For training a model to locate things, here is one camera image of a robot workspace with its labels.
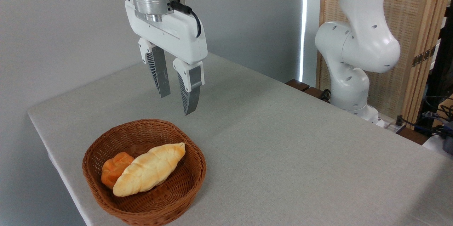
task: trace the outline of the metal hinge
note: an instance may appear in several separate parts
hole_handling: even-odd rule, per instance
[[[431,58],[434,55],[436,46],[433,46],[431,49],[427,50],[424,53],[421,53],[417,56],[414,57],[414,60],[412,61],[412,67],[415,67],[416,65],[424,62],[425,60]]]

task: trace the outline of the brown wicker basket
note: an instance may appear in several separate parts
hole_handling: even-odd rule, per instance
[[[116,197],[102,184],[102,166],[119,152],[136,158],[152,147],[179,142],[186,144],[186,155],[163,184],[127,197]],[[86,151],[82,169],[97,203],[109,214],[130,225],[164,225],[179,218],[194,201],[206,175],[206,161],[178,127],[162,120],[143,119],[102,134]]]

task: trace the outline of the gray tablecloth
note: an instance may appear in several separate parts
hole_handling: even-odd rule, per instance
[[[159,118],[207,162],[194,204],[171,225],[453,225],[448,158],[215,55],[197,110],[183,116],[172,60],[162,99],[139,64],[29,110],[86,224],[124,225],[94,200],[86,149],[114,126]]]

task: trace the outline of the gray wall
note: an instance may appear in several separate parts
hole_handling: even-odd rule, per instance
[[[211,52],[297,77],[300,0],[187,1]],[[122,0],[0,0],[0,225],[84,224],[26,110],[140,62],[137,41]]]

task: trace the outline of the bread roll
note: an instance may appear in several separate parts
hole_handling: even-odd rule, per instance
[[[117,179],[133,161],[134,158],[126,152],[120,152],[112,159],[107,160],[102,166],[102,183],[109,189],[113,189]]]
[[[185,144],[165,144],[138,156],[113,186],[113,194],[125,197],[162,184],[186,154]]]

